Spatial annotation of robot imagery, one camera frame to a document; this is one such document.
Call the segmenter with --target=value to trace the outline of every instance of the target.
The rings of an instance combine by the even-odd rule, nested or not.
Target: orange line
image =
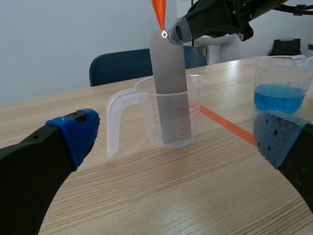
[[[252,145],[256,145],[254,136],[250,132],[244,130],[243,128],[235,125],[234,123],[228,121],[227,119],[223,118],[222,116],[214,113],[213,111],[205,108],[201,105],[200,112],[206,115],[208,118],[212,119],[213,121],[217,122],[218,124],[222,125],[226,129],[230,130],[231,132],[235,133],[237,136],[241,137],[245,141],[249,142]]]

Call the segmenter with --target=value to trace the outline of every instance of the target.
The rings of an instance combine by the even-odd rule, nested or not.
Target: metal ring
[[[162,38],[167,38],[167,32],[165,30],[162,31]]]

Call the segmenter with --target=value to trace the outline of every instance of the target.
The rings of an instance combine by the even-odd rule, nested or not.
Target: measuring cup with blue liquid
[[[255,105],[284,113],[298,110],[313,84],[313,56],[269,56],[255,62]]]

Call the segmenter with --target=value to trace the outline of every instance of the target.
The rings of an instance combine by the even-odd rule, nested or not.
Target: blue rubber pad
[[[76,171],[82,164],[87,150],[95,142],[100,125],[99,114],[96,111],[81,109],[77,112],[86,112],[88,114],[86,120],[81,122],[69,117],[56,117],[46,122],[46,124],[58,126],[62,130],[72,159],[73,171]]]
[[[253,134],[261,155],[275,169],[281,166],[307,121],[279,111],[261,112]]]

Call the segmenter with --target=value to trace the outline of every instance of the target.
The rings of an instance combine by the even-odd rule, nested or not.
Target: blue liquid
[[[261,110],[278,110],[293,113],[298,110],[305,92],[287,85],[261,85],[254,89],[254,103]]]

